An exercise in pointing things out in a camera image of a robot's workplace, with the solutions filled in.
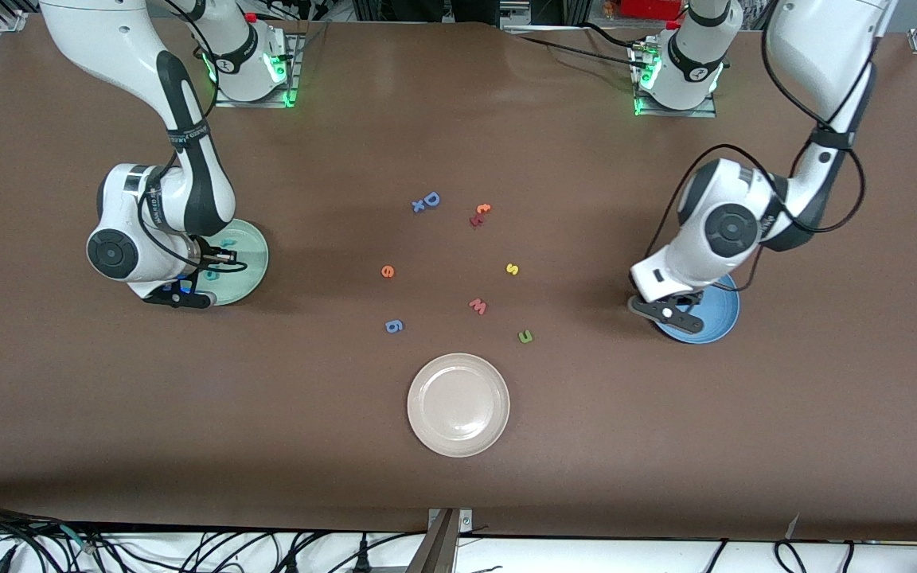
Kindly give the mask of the blue round plate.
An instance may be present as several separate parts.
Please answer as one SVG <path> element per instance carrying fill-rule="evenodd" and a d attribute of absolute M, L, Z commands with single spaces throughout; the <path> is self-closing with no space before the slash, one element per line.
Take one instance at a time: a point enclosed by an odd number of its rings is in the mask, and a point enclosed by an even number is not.
<path fill-rule="evenodd" d="M 677 301 L 678 311 L 701 319 L 703 329 L 699 333 L 687 333 L 687 331 L 674 329 L 673 326 L 662 323 L 656 323 L 656 329 L 672 340 L 691 345 L 710 344 L 728 335 L 738 321 L 739 312 L 741 312 L 741 296 L 734 291 L 736 284 L 730 275 L 720 277 L 717 282 L 727 287 L 728 290 L 707 286 L 701 293 L 701 300 L 692 307 L 687 298 L 679 298 Z"/>

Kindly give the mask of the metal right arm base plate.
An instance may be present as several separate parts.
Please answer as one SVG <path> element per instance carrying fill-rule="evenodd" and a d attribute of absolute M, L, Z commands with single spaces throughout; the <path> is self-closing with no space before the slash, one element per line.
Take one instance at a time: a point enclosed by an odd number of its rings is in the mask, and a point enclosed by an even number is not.
<path fill-rule="evenodd" d="M 238 108 L 292 108 L 295 105 L 301 87 L 303 48 L 306 37 L 298 33 L 285 33 L 282 29 L 274 29 L 271 33 L 273 47 L 265 55 L 267 75 L 265 80 L 273 81 L 272 91 L 264 97 L 240 101 L 229 97 L 224 88 L 217 92 L 217 105 L 219 107 Z"/>

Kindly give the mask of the pale green round plate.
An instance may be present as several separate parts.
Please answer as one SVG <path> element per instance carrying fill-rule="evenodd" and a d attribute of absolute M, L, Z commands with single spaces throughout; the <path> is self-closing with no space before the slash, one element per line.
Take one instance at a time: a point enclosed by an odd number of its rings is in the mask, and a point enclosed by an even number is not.
<path fill-rule="evenodd" d="M 239 262 L 247 268 L 234 273 L 220 273 L 216 282 L 208 282 L 201 272 L 197 286 L 199 290 L 214 294 L 218 306 L 244 300 L 262 282 L 269 264 L 268 244 L 262 232 L 250 222 L 234 219 L 221 232 L 208 236 L 207 241 L 212 247 L 219 248 L 223 238 L 236 240 L 237 244 L 225 250 L 237 251 Z"/>

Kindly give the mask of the metal table edge bracket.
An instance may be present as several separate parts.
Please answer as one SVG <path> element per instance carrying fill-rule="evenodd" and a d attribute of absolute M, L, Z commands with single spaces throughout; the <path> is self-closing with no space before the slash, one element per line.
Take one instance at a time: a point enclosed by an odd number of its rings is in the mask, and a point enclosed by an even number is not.
<path fill-rule="evenodd" d="M 427 533 L 405 573 L 454 573 L 459 537 L 472 529 L 470 508 L 429 510 Z"/>

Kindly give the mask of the red box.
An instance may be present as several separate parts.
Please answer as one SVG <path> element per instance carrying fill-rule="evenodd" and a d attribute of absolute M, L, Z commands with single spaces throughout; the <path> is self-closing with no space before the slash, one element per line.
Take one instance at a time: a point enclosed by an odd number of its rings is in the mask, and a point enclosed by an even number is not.
<path fill-rule="evenodd" d="M 641 21 L 676 21 L 685 0 L 616 0 L 619 14 Z"/>

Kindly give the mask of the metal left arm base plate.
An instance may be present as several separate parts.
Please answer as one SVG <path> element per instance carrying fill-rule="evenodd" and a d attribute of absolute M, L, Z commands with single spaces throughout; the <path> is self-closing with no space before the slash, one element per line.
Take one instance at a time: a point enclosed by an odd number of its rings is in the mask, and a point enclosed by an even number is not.
<path fill-rule="evenodd" d="M 712 119 L 716 116 L 713 91 L 723 69 L 718 68 L 710 80 L 697 83 L 675 80 L 672 76 L 659 80 L 663 70 L 673 69 L 663 64 L 659 51 L 656 36 L 644 37 L 642 42 L 634 42 L 626 48 L 630 62 L 637 65 L 632 72 L 634 113 L 699 119 Z"/>

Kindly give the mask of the beige round plate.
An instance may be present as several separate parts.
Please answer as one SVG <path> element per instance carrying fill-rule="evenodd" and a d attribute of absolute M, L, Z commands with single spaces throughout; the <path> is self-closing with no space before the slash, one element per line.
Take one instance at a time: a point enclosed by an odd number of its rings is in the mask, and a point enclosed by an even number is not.
<path fill-rule="evenodd" d="M 510 415 L 505 377 L 487 359 L 465 353 L 426 363 L 412 378 L 405 405 L 419 442 L 451 459 L 488 450 Z"/>

